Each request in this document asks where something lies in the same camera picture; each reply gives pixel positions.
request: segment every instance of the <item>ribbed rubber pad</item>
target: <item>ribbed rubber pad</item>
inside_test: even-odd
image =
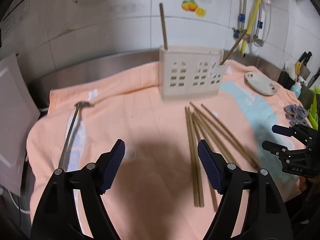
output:
[[[124,156],[125,146],[124,142],[121,141],[116,148],[115,152],[113,153],[110,162],[108,163],[107,167],[103,173],[103,184],[100,188],[102,194],[104,194],[108,189],[111,188],[111,185],[115,179],[117,171],[120,167],[121,161]]]
[[[204,142],[201,140],[198,143],[199,158],[201,160],[205,172],[207,173],[212,188],[217,190],[219,194],[222,194],[222,174],[210,153],[211,150],[209,150],[208,147],[206,147]]]
[[[280,125],[274,125],[272,127],[272,131],[274,133],[277,133],[277,134],[282,134],[284,136],[287,136],[287,137],[291,137],[294,135],[294,131],[290,128],[287,128],[287,127],[283,127],[283,126],[280,126]]]

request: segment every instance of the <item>gray rag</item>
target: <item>gray rag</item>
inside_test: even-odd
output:
[[[297,105],[288,105],[284,108],[284,110],[286,112],[285,117],[290,120],[290,125],[293,126],[296,123],[299,123],[309,127],[305,119],[309,114],[309,110]]]

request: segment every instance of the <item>silver screw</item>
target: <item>silver screw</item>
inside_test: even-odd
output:
[[[230,169],[230,170],[234,170],[236,168],[236,165],[233,164],[233,163],[228,163],[227,167]]]
[[[260,173],[261,173],[262,175],[264,175],[264,176],[268,175],[268,171],[265,170],[265,169],[261,169],[261,170],[260,170]]]
[[[55,171],[54,171],[54,174],[56,174],[56,175],[60,175],[62,173],[62,169],[56,169]]]
[[[88,163],[87,164],[87,169],[88,170],[93,170],[96,167],[96,165],[94,163]]]

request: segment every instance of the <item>white plate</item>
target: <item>white plate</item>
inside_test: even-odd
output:
[[[247,72],[244,77],[251,88],[264,96],[272,96],[278,92],[275,82],[265,75]]]

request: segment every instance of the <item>pink towel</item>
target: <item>pink towel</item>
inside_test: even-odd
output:
[[[222,83],[233,82],[249,98],[262,98],[276,113],[279,125],[289,126],[283,107],[301,105],[293,92],[277,84],[278,93],[259,96],[244,82],[248,71],[260,73],[228,60]],[[118,138],[126,145],[123,162],[110,190],[102,200],[121,239],[203,239],[214,210],[206,174],[202,168],[204,208],[193,206],[191,160],[184,106],[188,101],[163,102],[158,92],[158,63],[132,68],[117,75],[50,93],[49,114],[32,128],[27,141],[29,161],[36,177],[30,202],[33,219],[42,192],[58,167],[64,145],[67,123],[73,116],[74,104],[91,100],[93,108],[84,108],[72,165],[81,169],[89,162],[110,151]],[[217,96],[194,100],[204,103],[233,132],[252,154],[258,150],[255,133],[235,98],[220,89]],[[226,141],[243,170],[253,171],[247,161]],[[296,148],[303,145],[288,139]],[[276,180],[284,199],[297,188],[284,189]],[[238,221],[233,232],[241,232],[246,211],[247,192],[243,194]],[[80,194],[77,195],[79,219],[83,231],[91,235],[84,215]]]

